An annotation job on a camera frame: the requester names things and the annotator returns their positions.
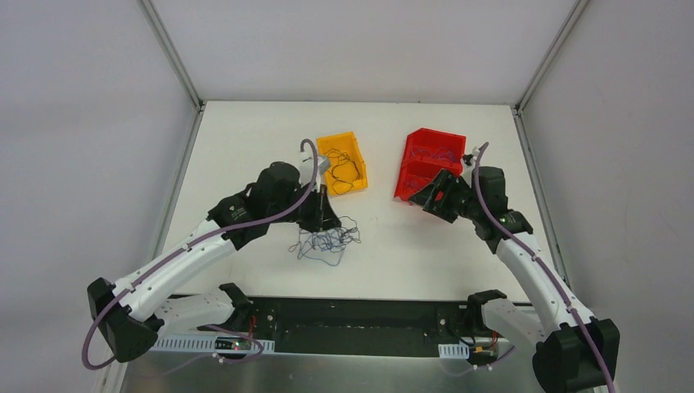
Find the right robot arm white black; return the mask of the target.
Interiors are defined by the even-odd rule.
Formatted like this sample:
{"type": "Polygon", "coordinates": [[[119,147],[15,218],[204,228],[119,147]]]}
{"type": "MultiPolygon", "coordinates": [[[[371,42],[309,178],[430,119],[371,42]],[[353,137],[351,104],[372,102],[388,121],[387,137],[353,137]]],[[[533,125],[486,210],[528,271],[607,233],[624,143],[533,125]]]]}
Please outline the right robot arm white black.
{"type": "Polygon", "coordinates": [[[599,386],[614,392],[619,329],[611,319],[599,319],[544,261],[533,227],[508,206],[504,171],[481,163],[487,147],[464,155],[460,174],[441,169],[408,198],[451,224],[459,218],[472,222],[475,235],[512,273],[536,312],[529,316],[500,291],[481,291],[468,297],[465,328],[477,336],[496,332],[528,355],[546,392],[599,386]]]}

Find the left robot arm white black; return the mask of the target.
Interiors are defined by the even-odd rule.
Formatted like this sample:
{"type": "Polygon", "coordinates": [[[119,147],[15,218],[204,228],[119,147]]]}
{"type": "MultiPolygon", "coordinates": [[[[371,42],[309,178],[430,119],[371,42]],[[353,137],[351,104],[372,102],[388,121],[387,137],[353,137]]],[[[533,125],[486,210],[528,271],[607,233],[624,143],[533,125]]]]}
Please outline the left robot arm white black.
{"type": "Polygon", "coordinates": [[[322,175],[325,156],[302,154],[299,167],[273,162],[246,188],[224,197],[178,244],[150,263],[110,282],[88,285],[92,326],[83,344],[83,364],[95,332],[109,346],[111,362],[127,363],[144,355],[159,338],[209,324],[240,331],[250,319],[250,302],[234,283],[206,293],[174,299],[172,295],[212,263],[240,251],[267,234],[272,224],[295,223],[310,233],[338,228],[322,175]]]}

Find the red plastic bin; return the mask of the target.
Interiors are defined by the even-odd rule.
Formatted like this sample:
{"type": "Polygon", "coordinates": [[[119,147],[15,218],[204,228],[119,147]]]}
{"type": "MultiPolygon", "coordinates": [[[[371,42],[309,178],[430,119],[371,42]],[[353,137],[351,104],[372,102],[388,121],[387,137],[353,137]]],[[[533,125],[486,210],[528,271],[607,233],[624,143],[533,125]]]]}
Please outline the red plastic bin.
{"type": "Polygon", "coordinates": [[[419,128],[405,141],[394,198],[408,198],[424,188],[442,169],[460,175],[466,136],[419,128]]]}

